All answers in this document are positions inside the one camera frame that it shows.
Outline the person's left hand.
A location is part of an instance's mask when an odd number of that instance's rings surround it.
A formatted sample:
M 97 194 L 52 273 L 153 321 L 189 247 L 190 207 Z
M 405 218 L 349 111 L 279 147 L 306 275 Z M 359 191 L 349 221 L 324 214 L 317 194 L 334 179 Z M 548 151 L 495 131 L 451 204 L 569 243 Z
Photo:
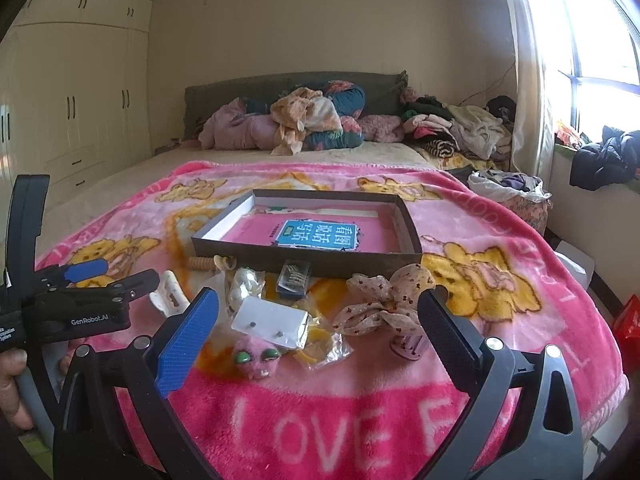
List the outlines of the person's left hand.
M 1 411 L 10 425 L 21 432 L 38 428 L 32 413 L 27 408 L 15 378 L 21 376 L 27 368 L 27 352 L 13 348 L 0 356 L 0 403 Z

